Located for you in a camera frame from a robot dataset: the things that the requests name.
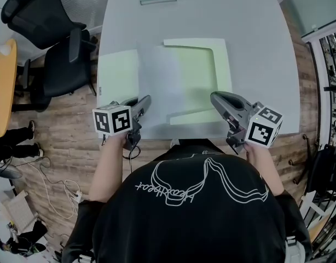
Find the chair armrest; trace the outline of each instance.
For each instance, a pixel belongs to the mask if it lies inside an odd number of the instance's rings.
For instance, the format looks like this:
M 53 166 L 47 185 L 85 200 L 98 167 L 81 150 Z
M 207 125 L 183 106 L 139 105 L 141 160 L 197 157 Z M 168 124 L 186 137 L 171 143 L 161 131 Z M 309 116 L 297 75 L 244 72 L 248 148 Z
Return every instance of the chair armrest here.
M 28 84 L 30 82 L 30 65 L 31 60 L 27 59 L 24 65 L 24 72 L 22 74 L 22 87 L 24 90 L 28 89 Z
M 82 48 L 92 52 L 96 49 L 96 44 L 82 40 L 82 30 L 77 27 L 69 35 L 69 63 L 78 61 Z
M 1 12 L 2 22 L 5 24 L 11 22 L 16 13 L 29 1 L 30 0 L 7 0 Z
M 69 35 L 69 63 L 75 63 L 80 57 L 80 46 L 82 44 L 82 29 L 75 28 Z

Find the white graphic print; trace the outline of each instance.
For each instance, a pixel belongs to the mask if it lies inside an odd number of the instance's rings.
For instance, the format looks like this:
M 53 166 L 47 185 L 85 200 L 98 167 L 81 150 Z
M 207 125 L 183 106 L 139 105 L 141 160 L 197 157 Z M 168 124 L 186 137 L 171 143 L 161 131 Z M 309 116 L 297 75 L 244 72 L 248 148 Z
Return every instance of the white graphic print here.
M 220 152 L 211 152 L 211 151 L 207 151 L 207 150 L 203 151 L 202 154 L 203 155 L 208 155 L 208 154 L 222 155 L 222 153 L 220 153 Z
M 137 190 L 142 189 L 147 192 L 154 192 L 156 193 L 156 197 L 164 196 L 166 205 L 172 207 L 179 207 L 187 199 L 189 199 L 190 202 L 192 203 L 194 196 L 203 189 L 210 169 L 216 171 L 219 174 L 226 193 L 230 196 L 231 199 L 233 199 L 238 203 L 245 204 L 257 200 L 264 202 L 268 197 L 269 189 L 265 185 L 264 185 L 265 188 L 264 193 L 260 193 L 258 189 L 253 189 L 249 192 L 244 192 L 236 188 L 235 185 L 229 179 L 228 175 L 226 174 L 224 166 L 220 163 L 215 162 L 211 157 L 205 159 L 203 166 L 204 177 L 199 183 L 191 186 L 186 190 L 179 190 L 177 188 L 172 188 L 172 186 L 169 183 L 163 181 L 158 175 L 158 169 L 160 165 L 164 162 L 166 161 L 160 161 L 152 171 L 151 184 L 144 185 L 140 182 L 140 184 L 136 185 L 135 187 L 137 188 Z
M 205 164 L 206 163 L 212 170 L 216 171 L 220 175 L 225 191 L 234 201 L 241 204 L 246 204 L 255 200 L 264 202 L 267 199 L 269 189 L 266 186 L 264 186 L 265 192 L 263 194 L 261 194 L 258 189 L 253 189 L 250 192 L 244 192 L 234 186 L 225 172 L 224 166 L 222 164 L 215 162 L 212 158 L 207 158 L 205 160 Z

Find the black office chair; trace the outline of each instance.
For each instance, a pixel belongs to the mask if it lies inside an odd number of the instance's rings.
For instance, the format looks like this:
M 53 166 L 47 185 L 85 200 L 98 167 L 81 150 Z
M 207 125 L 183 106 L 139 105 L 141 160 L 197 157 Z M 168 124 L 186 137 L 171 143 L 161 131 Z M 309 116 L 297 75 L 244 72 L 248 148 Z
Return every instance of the black office chair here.
M 90 53 L 96 41 L 90 42 L 86 25 L 69 19 L 61 0 L 7 0 L 1 19 L 37 48 L 52 46 L 45 56 L 44 70 L 33 73 L 30 62 L 25 64 L 22 87 L 16 90 L 29 91 L 32 105 L 13 106 L 13 111 L 43 111 L 52 97 L 72 93 L 86 84 L 96 95 L 90 80 Z M 29 75 L 35 76 L 30 87 Z

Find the orange table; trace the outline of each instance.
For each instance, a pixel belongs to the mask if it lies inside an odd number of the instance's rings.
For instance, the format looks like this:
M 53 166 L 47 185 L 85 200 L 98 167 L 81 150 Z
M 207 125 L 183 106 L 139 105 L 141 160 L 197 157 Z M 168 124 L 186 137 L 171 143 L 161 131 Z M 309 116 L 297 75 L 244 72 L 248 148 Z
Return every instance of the orange table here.
M 0 53 L 0 137 L 5 134 L 10 122 L 17 69 L 16 41 L 10 39 L 6 45 L 11 46 L 10 54 Z

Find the gray table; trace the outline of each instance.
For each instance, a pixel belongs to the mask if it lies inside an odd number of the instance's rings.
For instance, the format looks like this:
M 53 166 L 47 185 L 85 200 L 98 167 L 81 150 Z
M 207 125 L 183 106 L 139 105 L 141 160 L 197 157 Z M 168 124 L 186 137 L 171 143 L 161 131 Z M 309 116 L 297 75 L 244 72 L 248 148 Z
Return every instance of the gray table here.
M 280 133 L 299 131 L 296 59 L 277 0 L 177 0 L 150 5 L 108 0 L 100 56 L 135 49 L 137 41 L 161 45 L 163 39 L 193 37 L 224 38 L 233 92 L 280 111 L 285 117 Z M 108 77 L 109 83 L 115 75 L 109 71 L 102 77 Z M 98 97 L 98 104 L 110 101 L 106 93 Z M 172 138 L 171 130 L 173 136 L 190 131 L 190 138 L 227 133 L 223 122 L 188 127 L 144 130 L 143 137 Z

